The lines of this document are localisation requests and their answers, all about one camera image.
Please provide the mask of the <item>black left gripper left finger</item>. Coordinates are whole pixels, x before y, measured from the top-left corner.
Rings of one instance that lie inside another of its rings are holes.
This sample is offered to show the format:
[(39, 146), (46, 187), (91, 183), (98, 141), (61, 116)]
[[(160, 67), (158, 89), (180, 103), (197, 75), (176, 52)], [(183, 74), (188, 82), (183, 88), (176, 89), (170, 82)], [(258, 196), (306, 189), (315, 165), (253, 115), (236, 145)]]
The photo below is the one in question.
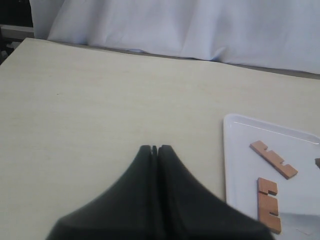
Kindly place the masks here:
[(61, 217), (49, 240), (155, 240), (157, 148), (143, 145), (123, 175), (100, 196)]

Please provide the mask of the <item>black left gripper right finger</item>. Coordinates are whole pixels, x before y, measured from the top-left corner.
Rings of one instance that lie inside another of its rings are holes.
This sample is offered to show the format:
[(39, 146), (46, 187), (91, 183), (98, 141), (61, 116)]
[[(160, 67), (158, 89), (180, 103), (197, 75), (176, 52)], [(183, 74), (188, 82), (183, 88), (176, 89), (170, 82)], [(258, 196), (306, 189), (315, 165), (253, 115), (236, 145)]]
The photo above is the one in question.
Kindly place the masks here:
[(204, 187), (170, 145), (158, 149), (157, 187), (169, 240), (271, 240), (265, 225)]

